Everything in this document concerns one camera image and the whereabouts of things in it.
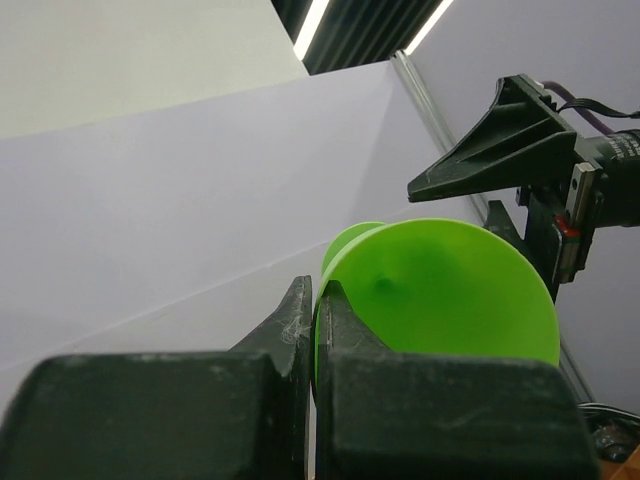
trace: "linear light fixture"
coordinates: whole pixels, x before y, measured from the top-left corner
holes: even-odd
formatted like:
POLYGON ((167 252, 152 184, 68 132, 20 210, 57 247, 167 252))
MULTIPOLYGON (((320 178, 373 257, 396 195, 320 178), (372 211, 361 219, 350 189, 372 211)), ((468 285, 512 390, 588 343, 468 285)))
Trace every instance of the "linear light fixture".
POLYGON ((302 29, 296 39, 296 44, 293 47, 293 51, 300 60, 304 60, 304 56, 307 54, 307 50, 309 50, 309 45, 311 45, 313 36, 316 34, 316 30, 318 30, 318 25, 320 25, 324 12, 327 11, 329 2, 330 0, 313 0, 309 8, 309 13, 307 13, 307 18, 304 19, 302 29))
POLYGON ((416 47, 420 45, 420 42, 424 39, 424 37, 427 36, 427 33, 429 33, 429 30, 431 30, 433 26, 436 24, 436 22, 440 20, 440 17, 444 14, 444 12, 447 11, 447 8, 449 8, 452 3, 453 3, 453 0, 442 0, 440 5, 438 5, 438 8, 436 8, 436 11, 431 14, 431 16, 427 19, 427 22, 420 29, 420 31, 415 36, 415 38, 411 40, 411 43, 409 44, 409 46, 404 49, 404 52, 407 55, 411 55, 413 51, 416 49, 416 47))

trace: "red component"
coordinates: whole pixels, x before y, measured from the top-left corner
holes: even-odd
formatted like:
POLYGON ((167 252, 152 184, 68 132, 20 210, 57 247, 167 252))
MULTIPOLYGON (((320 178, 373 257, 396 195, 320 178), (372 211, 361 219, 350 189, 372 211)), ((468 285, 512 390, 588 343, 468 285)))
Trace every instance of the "red component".
POLYGON ((556 221, 556 225, 558 225, 558 228, 560 228, 560 231, 565 238, 580 238, 580 230, 569 227, 564 215, 556 215, 554 219, 556 221))

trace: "robotic end effector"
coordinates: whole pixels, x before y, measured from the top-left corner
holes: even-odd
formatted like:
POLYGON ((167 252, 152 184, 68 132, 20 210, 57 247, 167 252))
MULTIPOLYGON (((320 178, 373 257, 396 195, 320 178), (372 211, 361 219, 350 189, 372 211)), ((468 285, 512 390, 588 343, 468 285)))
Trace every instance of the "robotic end effector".
POLYGON ((423 202, 518 187, 518 204, 529 210, 524 239, 513 235, 508 215, 491 211, 499 203, 491 202, 485 226, 511 232, 504 238, 532 261, 555 298, 559 284, 585 268, 596 228, 640 225, 640 130, 613 132, 587 110, 628 118, 640 112, 626 115, 574 98, 557 109, 545 86, 561 88, 526 75, 501 78, 485 116, 408 192, 411 202, 423 202), (560 116, 566 108, 607 135, 582 137, 560 116))

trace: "dark ceiling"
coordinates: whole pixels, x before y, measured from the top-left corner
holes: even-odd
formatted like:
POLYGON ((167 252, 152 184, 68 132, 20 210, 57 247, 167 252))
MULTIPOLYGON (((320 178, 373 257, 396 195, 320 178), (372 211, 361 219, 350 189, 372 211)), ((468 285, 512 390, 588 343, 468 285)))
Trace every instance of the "dark ceiling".
MULTIPOLYGON (((272 0, 295 42, 312 0, 272 0)), ((405 48, 440 0, 331 0, 304 64, 311 75, 388 59, 405 48)))

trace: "green cup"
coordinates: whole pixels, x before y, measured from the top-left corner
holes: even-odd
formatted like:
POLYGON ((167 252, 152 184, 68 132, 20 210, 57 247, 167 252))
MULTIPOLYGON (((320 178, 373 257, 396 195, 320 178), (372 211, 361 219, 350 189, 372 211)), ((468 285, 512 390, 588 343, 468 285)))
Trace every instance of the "green cup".
POLYGON ((318 298, 340 281, 355 313, 392 350, 558 365, 544 282, 483 228, 447 219, 355 225, 329 246, 322 273, 318 298))

